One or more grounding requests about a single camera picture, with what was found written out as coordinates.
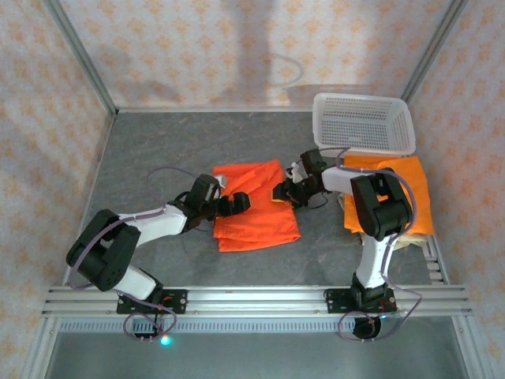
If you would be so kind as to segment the aluminium frame post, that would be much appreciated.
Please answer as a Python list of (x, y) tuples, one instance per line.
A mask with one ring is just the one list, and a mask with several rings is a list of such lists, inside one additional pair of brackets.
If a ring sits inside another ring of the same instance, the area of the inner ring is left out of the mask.
[(447, 37), (451, 34), (453, 27), (460, 18), (468, 2), (469, 0), (451, 0), (447, 11), (443, 15), (441, 22), (437, 26), (402, 93), (401, 99), (407, 104), (410, 104), (413, 100), (422, 81), (445, 44)]
[(101, 104), (112, 119), (116, 119), (119, 109), (115, 105), (110, 93), (107, 90), (98, 70), (96, 69), (90, 54), (85, 48), (77, 30), (74, 28), (61, 0), (42, 0), (53, 21), (59, 28), (64, 40), (67, 42), (73, 56), (84, 71), (89, 84), (98, 96)]

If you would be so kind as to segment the light orange shorts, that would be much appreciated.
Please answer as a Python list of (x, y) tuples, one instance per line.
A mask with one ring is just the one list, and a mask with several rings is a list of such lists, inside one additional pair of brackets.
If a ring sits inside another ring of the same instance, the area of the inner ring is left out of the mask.
[(386, 156), (346, 156), (344, 165), (350, 168), (364, 168), (382, 170), (391, 168), (396, 174), (404, 178), (415, 197), (417, 205), (417, 220), (409, 235), (434, 235), (428, 182), (421, 161), (416, 156), (406, 158)]

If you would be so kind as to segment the red-orange shorts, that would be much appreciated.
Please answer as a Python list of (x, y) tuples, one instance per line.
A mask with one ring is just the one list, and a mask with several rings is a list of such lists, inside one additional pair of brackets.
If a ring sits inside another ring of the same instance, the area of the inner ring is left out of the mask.
[(216, 220), (213, 235), (219, 252), (260, 250), (296, 242), (301, 237), (290, 203), (272, 200), (273, 189), (284, 180), (278, 160), (217, 166), (213, 174), (226, 178), (225, 195), (243, 192), (251, 203), (241, 214)]

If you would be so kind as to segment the white perforated plastic basket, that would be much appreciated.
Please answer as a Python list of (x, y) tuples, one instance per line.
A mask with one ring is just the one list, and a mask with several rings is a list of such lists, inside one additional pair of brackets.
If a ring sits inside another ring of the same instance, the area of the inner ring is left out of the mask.
[(416, 150), (410, 110), (391, 97), (319, 93), (312, 103), (312, 134), (329, 156), (337, 148), (380, 156), (410, 156)]

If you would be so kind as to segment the aluminium frame leg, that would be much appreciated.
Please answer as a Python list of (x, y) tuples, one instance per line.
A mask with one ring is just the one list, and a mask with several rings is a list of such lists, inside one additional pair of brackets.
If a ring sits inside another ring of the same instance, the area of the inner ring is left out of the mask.
[(21, 379), (45, 378), (60, 324), (59, 318), (41, 318), (21, 372)]
[(475, 317), (453, 316), (451, 320), (469, 379), (494, 379)]

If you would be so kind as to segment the beige shorts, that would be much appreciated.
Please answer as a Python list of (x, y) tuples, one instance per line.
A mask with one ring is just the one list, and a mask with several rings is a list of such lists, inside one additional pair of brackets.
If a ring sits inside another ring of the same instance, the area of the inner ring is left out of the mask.
[[(345, 210), (345, 195), (340, 193), (337, 199), (340, 208), (344, 211), (344, 216), (349, 216), (350, 213)], [(398, 239), (393, 250), (396, 251), (410, 245), (421, 247), (423, 243), (427, 242), (427, 238), (426, 235), (421, 234), (403, 235)]]

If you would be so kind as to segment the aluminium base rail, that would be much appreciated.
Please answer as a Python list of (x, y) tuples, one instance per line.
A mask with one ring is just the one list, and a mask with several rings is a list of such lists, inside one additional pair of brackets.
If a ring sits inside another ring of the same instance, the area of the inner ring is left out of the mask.
[[(342, 291), (321, 286), (187, 287), (184, 317), (324, 317), (347, 313), (351, 306), (336, 298)], [(45, 317), (113, 317), (120, 305), (114, 292), (74, 291), (52, 287), (43, 305)], [(460, 316), (473, 314), (469, 292), (459, 285), (408, 286), (379, 303), (371, 315), (391, 307), (404, 316)]]

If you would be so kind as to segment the aluminium frame bar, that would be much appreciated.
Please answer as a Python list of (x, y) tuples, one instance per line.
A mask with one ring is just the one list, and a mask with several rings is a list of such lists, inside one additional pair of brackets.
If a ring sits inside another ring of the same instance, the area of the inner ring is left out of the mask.
[(118, 114), (309, 112), (312, 107), (119, 107)]

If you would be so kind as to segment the black connector block with LED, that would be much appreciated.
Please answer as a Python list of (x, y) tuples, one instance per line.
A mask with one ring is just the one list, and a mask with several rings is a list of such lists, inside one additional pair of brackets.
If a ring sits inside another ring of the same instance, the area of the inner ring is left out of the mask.
[(168, 347), (171, 344), (171, 338), (168, 334), (157, 334), (156, 332), (134, 333), (133, 338), (140, 343), (158, 343), (163, 347)]

